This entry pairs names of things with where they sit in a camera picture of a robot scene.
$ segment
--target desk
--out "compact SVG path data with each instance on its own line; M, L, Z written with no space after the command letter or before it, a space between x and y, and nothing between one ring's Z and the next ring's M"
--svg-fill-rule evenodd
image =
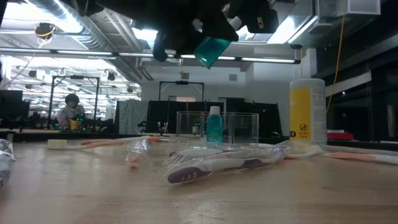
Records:
M154 166L167 143L149 149ZM398 167L330 158L160 186L123 148L48 151L15 143L0 223L397 223Z

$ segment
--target robotic arm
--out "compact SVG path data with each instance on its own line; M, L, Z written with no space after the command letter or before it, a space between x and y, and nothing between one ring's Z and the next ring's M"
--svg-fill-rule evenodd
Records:
M239 17L242 26L247 26L252 33L273 33L279 25L277 13L269 7L268 0L62 1L75 8L81 16L90 16L108 8L133 19L137 29L157 30L153 54L161 62L167 59L166 49L175 50L177 57L192 54L206 37L238 41L228 18ZM225 13L223 9L227 5L229 10ZM202 22L202 30L193 26L195 19Z

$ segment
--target red object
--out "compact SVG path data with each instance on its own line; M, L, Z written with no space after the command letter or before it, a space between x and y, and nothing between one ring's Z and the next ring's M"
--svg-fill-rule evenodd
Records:
M354 140L351 133L328 133L328 140Z

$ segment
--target clear acrylic box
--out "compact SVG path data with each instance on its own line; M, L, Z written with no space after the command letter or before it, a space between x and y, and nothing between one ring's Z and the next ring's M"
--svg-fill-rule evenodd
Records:
M220 115L223 118L223 142L231 144L258 144L258 114L221 113ZM208 116L209 112L177 112L177 137L206 141Z

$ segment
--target plastic bag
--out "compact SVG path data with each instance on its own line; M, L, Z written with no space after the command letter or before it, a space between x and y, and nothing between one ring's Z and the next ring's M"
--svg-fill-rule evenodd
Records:
M170 143L173 144L170 148L185 148L171 152L170 159L164 162L166 171L162 179L170 184L268 166L284 159L291 148L290 141L265 149L184 139L171 139Z
M15 161L12 143L0 139L0 189L11 177L12 165Z
M325 152L322 157L398 165L398 152L343 146L321 145L320 147Z
M259 144L261 148L269 148L272 146L273 145ZM318 145L301 141L292 142L292 149L289 154L286 155L286 158L300 159L316 156L398 165L398 152L394 151Z
M146 139L131 141L127 144L126 162L133 168L148 169L152 166L152 160L148 155L148 141Z

